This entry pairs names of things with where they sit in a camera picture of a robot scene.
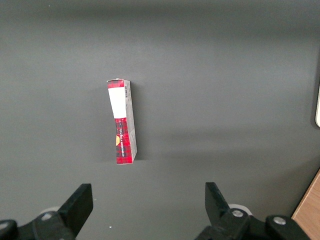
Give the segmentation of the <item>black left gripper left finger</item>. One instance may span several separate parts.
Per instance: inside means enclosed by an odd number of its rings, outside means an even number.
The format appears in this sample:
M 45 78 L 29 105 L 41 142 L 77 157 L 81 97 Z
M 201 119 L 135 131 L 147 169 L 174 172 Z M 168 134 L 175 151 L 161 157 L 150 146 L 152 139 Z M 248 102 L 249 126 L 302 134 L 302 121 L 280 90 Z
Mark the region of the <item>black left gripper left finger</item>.
M 92 185 L 81 184 L 58 210 L 47 210 L 25 225 L 0 221 L 2 240 L 75 240 L 93 210 Z

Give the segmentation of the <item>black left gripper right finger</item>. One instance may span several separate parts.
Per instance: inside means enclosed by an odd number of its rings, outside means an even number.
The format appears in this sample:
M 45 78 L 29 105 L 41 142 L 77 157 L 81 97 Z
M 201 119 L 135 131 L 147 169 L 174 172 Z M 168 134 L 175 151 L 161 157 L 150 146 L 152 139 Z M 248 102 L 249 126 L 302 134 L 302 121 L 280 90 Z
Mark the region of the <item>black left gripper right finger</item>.
M 305 231 L 288 216 L 269 215 L 260 221 L 238 207 L 229 207 L 214 182 L 205 184 L 205 209 L 210 225 L 197 240 L 308 240 Z

